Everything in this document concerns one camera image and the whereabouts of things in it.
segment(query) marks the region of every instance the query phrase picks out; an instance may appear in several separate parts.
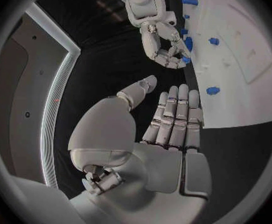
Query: blue knob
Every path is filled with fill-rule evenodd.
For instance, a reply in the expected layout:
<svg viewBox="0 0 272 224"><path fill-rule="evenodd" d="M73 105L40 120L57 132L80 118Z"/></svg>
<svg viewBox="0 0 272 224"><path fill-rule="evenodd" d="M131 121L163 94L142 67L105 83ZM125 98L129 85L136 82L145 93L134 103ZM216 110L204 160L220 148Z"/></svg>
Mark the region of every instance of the blue knob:
<svg viewBox="0 0 272 224"><path fill-rule="evenodd" d="M187 35L188 34L188 30L187 29L181 29L181 34L182 35Z"/></svg>
<svg viewBox="0 0 272 224"><path fill-rule="evenodd" d="M190 58L190 57L185 57L185 56L183 56L182 60L183 60L183 62L185 62L186 64L188 64L188 63L191 62L191 58Z"/></svg>
<svg viewBox="0 0 272 224"><path fill-rule="evenodd" d="M198 5L198 0L182 0L183 4Z"/></svg>
<svg viewBox="0 0 272 224"><path fill-rule="evenodd" d="M193 48L192 38L190 36L187 36L186 39L184 40L184 43L185 43L186 47L188 48L188 50L191 52L192 48Z"/></svg>
<svg viewBox="0 0 272 224"><path fill-rule="evenodd" d="M207 94L208 95L215 95L215 94L217 94L218 92L220 92L220 88L218 88L218 87L209 87L209 88L207 88Z"/></svg>
<svg viewBox="0 0 272 224"><path fill-rule="evenodd" d="M210 42L211 44L213 44L213 45L216 45L216 46L219 45L219 39L218 39L218 38L212 37L212 38L209 39L209 42Z"/></svg>

